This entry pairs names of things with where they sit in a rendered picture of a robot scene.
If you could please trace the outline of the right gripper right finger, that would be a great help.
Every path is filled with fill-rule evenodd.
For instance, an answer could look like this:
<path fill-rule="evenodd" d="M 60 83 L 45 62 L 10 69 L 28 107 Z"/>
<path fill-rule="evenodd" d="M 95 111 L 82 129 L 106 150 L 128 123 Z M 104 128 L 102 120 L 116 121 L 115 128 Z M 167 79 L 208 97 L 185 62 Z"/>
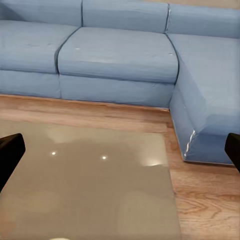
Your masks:
<path fill-rule="evenodd" d="M 224 150 L 240 172 L 240 134 L 229 133 Z"/>

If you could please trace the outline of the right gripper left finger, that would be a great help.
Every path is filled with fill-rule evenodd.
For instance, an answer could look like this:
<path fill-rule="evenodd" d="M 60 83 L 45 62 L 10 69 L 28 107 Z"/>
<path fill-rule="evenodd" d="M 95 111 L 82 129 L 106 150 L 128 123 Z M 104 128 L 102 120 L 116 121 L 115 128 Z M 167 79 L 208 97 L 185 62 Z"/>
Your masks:
<path fill-rule="evenodd" d="M 25 152 L 25 142 L 21 133 L 0 138 L 0 192 Z"/>

